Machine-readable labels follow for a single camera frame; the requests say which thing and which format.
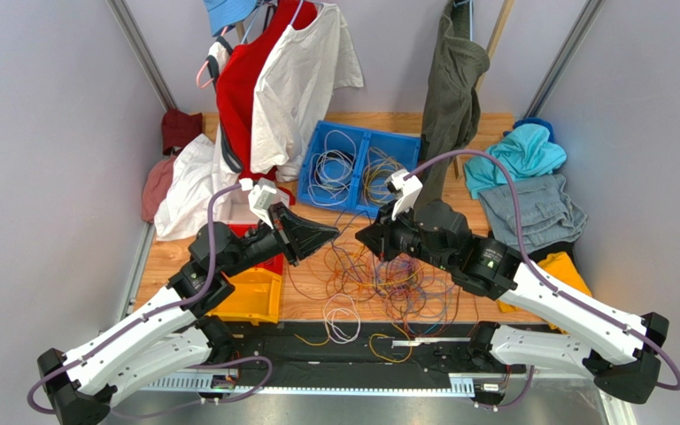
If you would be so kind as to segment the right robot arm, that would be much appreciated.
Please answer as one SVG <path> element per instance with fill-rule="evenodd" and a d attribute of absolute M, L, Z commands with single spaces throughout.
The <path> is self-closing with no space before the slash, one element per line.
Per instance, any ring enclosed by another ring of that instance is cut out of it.
<path fill-rule="evenodd" d="M 540 270 L 510 246 L 474 234 L 467 218 L 435 200 L 420 211 L 381 207 L 356 239 L 379 260 L 401 254 L 450 275 L 477 297 L 513 305 L 560 328 L 560 333 L 477 324 L 472 357 L 506 366 L 554 368 L 590 379 L 610 396 L 644 404 L 658 385 L 668 320 L 613 308 Z"/>

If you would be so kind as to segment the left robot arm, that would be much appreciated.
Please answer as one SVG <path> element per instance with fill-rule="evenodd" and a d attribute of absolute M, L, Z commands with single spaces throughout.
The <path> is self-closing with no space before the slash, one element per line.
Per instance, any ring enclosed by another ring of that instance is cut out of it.
<path fill-rule="evenodd" d="M 234 338 L 211 310 L 234 293 L 240 273 L 283 256 L 291 265 L 337 239 L 335 227 L 297 216 L 282 203 L 244 235 L 203 226 L 190 259 L 145 305 L 93 340 L 41 354 L 29 405 L 62 424 L 98 424 L 128 395 L 180 369 L 228 367 Z"/>

